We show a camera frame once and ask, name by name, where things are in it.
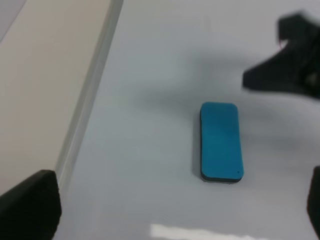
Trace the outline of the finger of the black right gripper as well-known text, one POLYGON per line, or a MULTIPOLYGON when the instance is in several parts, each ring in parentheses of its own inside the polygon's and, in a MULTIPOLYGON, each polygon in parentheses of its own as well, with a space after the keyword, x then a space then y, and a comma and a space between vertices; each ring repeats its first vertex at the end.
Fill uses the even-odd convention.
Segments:
POLYGON ((287 44, 242 75, 242 87, 320 98, 320 25, 301 12, 281 17, 278 40, 287 44))

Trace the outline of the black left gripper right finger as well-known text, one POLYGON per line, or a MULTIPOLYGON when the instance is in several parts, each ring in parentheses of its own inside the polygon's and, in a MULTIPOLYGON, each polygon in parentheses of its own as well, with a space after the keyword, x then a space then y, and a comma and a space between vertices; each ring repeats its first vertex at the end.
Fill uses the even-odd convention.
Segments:
POLYGON ((316 166, 310 183, 307 198, 307 213, 311 225, 316 233, 320 236, 320 167, 316 166))

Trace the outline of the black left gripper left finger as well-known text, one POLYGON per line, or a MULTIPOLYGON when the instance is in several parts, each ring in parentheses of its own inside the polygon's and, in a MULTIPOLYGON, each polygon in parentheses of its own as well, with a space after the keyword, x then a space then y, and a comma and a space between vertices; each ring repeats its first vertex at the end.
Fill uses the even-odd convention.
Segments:
POLYGON ((0 196, 0 238, 52 240, 61 215, 56 173, 40 170, 0 196))

